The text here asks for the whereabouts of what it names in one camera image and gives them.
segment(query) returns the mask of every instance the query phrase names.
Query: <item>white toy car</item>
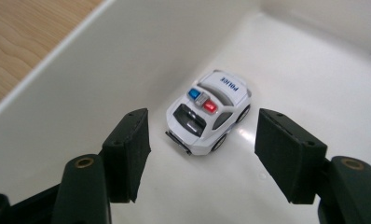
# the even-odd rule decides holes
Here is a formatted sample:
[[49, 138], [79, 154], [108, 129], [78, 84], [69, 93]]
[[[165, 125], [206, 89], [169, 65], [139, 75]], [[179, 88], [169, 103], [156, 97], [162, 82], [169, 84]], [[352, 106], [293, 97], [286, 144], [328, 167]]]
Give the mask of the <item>white toy car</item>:
[[250, 110], [252, 93], [239, 77], [214, 70], [166, 111], [166, 134], [188, 155], [217, 150]]

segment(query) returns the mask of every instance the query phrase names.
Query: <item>car rear window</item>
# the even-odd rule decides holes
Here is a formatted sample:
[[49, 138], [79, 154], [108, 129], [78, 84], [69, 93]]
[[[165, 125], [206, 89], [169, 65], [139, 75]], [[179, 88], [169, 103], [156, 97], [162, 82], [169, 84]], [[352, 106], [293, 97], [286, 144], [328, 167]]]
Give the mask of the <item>car rear window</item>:
[[188, 106], [180, 104], [173, 113], [177, 121], [189, 132], [201, 137], [206, 127], [206, 121], [192, 111]]

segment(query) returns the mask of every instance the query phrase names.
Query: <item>screw hole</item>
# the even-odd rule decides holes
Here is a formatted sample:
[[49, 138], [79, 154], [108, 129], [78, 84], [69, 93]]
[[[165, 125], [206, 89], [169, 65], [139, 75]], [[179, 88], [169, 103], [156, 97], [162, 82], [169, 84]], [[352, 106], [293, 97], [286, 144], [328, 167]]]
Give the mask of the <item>screw hole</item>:
[[81, 158], [80, 160], [76, 161], [76, 168], [86, 168], [93, 164], [93, 158]]

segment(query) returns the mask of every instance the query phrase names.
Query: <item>red light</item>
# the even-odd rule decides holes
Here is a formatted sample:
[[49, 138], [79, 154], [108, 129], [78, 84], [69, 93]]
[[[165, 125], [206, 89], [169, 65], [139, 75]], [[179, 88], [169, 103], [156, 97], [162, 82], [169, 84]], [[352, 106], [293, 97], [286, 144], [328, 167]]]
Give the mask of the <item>red light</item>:
[[217, 105], [213, 101], [207, 100], [203, 105], [203, 108], [210, 113], [214, 113], [217, 110]]

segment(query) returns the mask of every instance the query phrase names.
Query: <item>light bar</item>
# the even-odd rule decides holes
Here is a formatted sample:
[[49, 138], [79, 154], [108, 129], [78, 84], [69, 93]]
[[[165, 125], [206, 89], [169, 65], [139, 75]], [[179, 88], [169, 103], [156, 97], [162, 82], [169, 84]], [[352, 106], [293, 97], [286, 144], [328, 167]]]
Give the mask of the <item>light bar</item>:
[[199, 107], [202, 107], [205, 102], [209, 100], [209, 95], [205, 92], [202, 92], [200, 96], [195, 100], [195, 104]]
[[189, 90], [188, 95], [191, 97], [191, 99], [196, 100], [200, 96], [200, 91], [197, 91], [193, 88]]
[[212, 100], [207, 100], [205, 104], [203, 104], [203, 108], [211, 114], [217, 111], [217, 105]]

